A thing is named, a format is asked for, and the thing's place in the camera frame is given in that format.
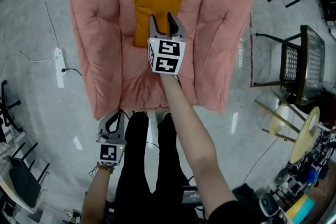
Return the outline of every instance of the person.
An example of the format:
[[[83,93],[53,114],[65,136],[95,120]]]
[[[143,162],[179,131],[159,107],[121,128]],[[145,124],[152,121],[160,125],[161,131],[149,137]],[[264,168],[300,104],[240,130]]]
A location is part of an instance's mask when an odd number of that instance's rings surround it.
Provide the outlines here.
[[[148,118],[143,112],[129,120],[124,166],[115,194],[114,223],[194,223],[194,210],[181,206],[182,186],[188,185],[176,149],[176,134],[193,172],[210,224],[256,223],[235,198],[219,169],[214,143],[174,76],[160,74],[169,104],[158,124],[160,148],[156,190],[151,193],[144,173]],[[82,224],[103,221],[111,170],[99,167],[82,207]]]

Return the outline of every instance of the pink cushion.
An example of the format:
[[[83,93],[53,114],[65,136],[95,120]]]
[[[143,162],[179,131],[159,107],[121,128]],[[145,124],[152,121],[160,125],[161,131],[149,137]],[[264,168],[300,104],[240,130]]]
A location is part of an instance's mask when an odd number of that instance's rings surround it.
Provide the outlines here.
[[[183,0],[187,35],[179,79],[192,105],[225,107],[239,38],[253,0]],[[132,46],[134,0],[71,0],[83,79],[96,119],[122,108],[167,108],[147,50]]]

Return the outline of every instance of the black pants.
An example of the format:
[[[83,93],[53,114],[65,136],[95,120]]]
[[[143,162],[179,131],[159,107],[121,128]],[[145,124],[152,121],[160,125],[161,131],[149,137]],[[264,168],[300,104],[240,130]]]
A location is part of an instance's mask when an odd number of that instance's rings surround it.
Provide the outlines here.
[[[129,121],[125,139],[124,167],[115,194],[115,222],[193,223],[193,209],[181,207],[182,186],[189,185],[180,167],[176,149],[176,130],[170,116],[158,125],[159,171],[156,191],[151,193],[144,172],[148,117],[135,113]]]

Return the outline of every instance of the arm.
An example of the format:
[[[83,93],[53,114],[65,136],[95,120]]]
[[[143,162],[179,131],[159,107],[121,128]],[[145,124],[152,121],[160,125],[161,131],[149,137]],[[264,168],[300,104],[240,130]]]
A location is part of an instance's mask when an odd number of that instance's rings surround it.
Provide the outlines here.
[[[221,204],[236,200],[220,172],[214,143],[187,101],[178,81],[161,74],[178,139],[193,171],[204,208],[210,214]]]
[[[103,220],[110,174],[98,168],[82,208],[82,224],[100,224]]]

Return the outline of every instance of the marble floor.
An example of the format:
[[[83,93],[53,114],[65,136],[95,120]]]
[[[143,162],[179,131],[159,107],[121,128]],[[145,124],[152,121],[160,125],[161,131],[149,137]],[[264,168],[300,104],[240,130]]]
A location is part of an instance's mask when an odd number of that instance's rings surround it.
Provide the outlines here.
[[[195,108],[215,142],[219,165],[230,188],[243,182],[255,190],[268,185],[289,160],[292,148],[292,144],[276,140],[261,131],[261,128],[267,127],[270,117],[254,104],[254,100],[275,108],[277,99],[270,88],[250,87],[251,58],[253,80],[271,80],[278,76],[281,47],[261,37],[256,38],[255,33],[286,38],[297,34],[301,24],[310,25],[326,43],[324,81],[328,85],[336,84],[336,63],[333,60],[336,42],[327,33],[317,0],[308,0],[307,3],[298,3],[286,9],[285,3],[290,1],[274,0],[268,3],[267,0],[255,0],[251,22],[247,24],[241,39],[226,110],[211,112]],[[46,0],[46,3],[67,65],[79,68],[69,0]],[[57,44],[44,0],[0,0],[0,10],[0,66],[12,51],[21,51],[32,60],[54,56]],[[54,62],[34,63],[20,55],[11,55],[0,79],[7,79],[13,96],[22,101],[14,113],[28,138],[39,143],[34,154],[50,162],[44,203],[61,212],[64,209],[80,209],[91,183],[88,172],[95,166],[98,156],[95,143],[98,122],[92,117],[81,77],[76,72],[68,72],[65,87],[59,89]],[[149,116],[151,140],[155,143],[155,117],[153,113],[149,113]],[[294,125],[301,127],[300,119],[292,114],[291,119]],[[284,129],[283,133],[294,138],[296,136],[288,129]],[[192,173],[180,145],[178,150],[181,167],[189,177]],[[149,144],[145,173],[152,190],[156,182],[158,154],[158,149]],[[110,181],[109,197],[112,199],[121,168],[122,165],[116,169]]]

